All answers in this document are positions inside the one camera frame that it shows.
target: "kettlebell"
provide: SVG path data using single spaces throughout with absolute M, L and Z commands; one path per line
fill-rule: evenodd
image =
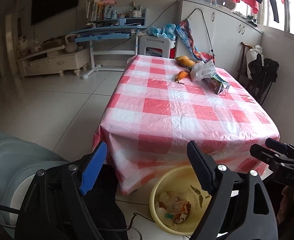
M 65 36 L 65 42 L 66 42 L 65 50 L 67 53 L 73 53 L 78 49 L 78 45 L 75 42 L 76 37 L 77 37 L 77 34 L 68 34 Z

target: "cabinet top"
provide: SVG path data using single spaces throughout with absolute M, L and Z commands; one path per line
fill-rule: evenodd
M 221 6 L 221 5 L 211 5 L 210 3 L 208 2 L 202 2 L 202 1 L 199 1 L 199 0 L 183 0 L 183 1 L 188 1 L 188 2 L 193 2 L 193 3 L 198 3 L 198 4 L 201 4 L 203 6 L 207 6 L 207 7 L 210 7 L 212 9 L 215 9 L 217 11 L 220 11 L 220 12 L 223 12 L 225 14 L 228 14 L 229 16 L 233 17 L 233 18 L 236 18 L 237 20 L 239 21 L 242 21 L 243 23 L 245 23 L 246 25 L 250 26 L 251 28 L 257 30 L 259 33 L 263 33 L 262 30 L 260 30 L 259 28 L 257 27 L 254 27 L 252 24 L 248 23 L 245 19 L 242 19 L 241 17 L 235 15 L 234 13 L 232 13 L 232 11 L 230 11 L 229 9 Z

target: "screw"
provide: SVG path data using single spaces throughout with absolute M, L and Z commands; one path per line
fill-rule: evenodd
M 75 171 L 77 169 L 77 165 L 76 164 L 71 164 L 71 165 L 68 166 L 68 169 L 70 171 Z
M 251 171 L 250 171 L 250 174 L 251 174 L 252 176 L 257 176 L 257 175 L 258 175 L 257 171 L 255 171 L 255 170 L 251 170 Z
M 227 167 L 224 166 L 223 164 L 220 164 L 220 165 L 218 165 L 218 170 L 225 171 L 225 170 L 227 170 Z
M 37 172 L 36 172 L 36 175 L 37 176 L 42 176 L 42 175 L 44 175 L 45 174 L 45 171 L 44 170 L 38 170 Z

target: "plastic table cover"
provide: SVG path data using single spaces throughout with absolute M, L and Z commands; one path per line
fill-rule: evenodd
M 225 70 L 217 73 L 231 84 L 216 95 L 206 81 L 190 77 L 178 84 L 185 70 L 174 59 L 137 55 L 131 58 L 110 98 L 94 135 L 93 147 L 103 140 L 107 162 L 114 166 L 121 191 L 129 194 L 168 170 L 189 165 L 187 143 L 233 171 L 267 165 L 250 156 L 254 143 L 279 140 L 272 119 Z

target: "gray chair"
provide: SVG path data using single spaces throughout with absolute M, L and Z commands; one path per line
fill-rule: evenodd
M 68 161 L 44 147 L 0 133 L 0 205 L 19 209 L 38 170 L 66 163 Z M 8 212 L 0 211 L 0 223 L 12 237 L 14 230 L 10 226 L 16 224 L 16 219 L 15 216 L 10 218 Z

